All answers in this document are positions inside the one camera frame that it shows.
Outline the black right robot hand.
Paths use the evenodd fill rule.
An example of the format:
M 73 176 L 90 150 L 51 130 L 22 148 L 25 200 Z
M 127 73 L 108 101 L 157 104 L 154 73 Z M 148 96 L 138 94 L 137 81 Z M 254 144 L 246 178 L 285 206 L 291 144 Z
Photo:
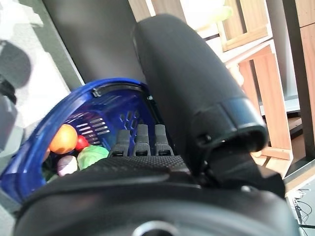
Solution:
M 41 187 L 22 205 L 16 236 L 297 236 L 279 173 L 251 153 L 264 121 L 205 41 L 170 15 L 140 21 L 134 45 L 162 116 L 150 154 L 139 125 L 112 153 Z

